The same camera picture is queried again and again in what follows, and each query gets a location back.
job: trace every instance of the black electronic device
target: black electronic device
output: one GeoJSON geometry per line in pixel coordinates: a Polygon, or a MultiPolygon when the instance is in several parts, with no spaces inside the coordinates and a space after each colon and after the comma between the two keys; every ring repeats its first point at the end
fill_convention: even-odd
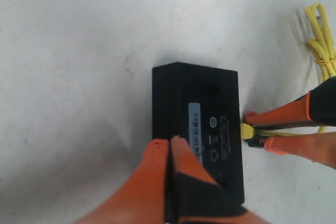
{"type": "Polygon", "coordinates": [[[209,174],[243,203],[238,74],[172,63],[153,68],[153,138],[186,138],[209,174]]]}

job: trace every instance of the white surface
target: white surface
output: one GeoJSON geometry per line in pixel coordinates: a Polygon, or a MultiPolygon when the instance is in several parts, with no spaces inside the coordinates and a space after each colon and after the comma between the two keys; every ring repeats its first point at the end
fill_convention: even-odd
{"type": "MultiPolygon", "coordinates": [[[[334,0],[0,0],[0,223],[69,223],[125,181],[151,138],[153,66],[237,70],[242,112],[313,88],[291,22],[318,1],[336,32],[334,0]]],[[[247,208],[335,222],[334,170],[243,155],[247,208]]]]}

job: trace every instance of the black box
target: black box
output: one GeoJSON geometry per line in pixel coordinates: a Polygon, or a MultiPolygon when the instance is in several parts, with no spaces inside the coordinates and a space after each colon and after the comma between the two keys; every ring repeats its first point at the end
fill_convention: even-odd
{"type": "Polygon", "coordinates": [[[236,71],[172,63],[153,68],[153,138],[180,135],[209,174],[245,201],[236,71]]]}

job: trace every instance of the white label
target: white label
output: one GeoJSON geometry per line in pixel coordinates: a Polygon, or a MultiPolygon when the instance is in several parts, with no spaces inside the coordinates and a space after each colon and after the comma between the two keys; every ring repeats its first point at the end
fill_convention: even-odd
{"type": "Polygon", "coordinates": [[[203,164],[202,159],[202,130],[201,130],[201,105],[189,103],[189,145],[198,161],[203,164]]]}

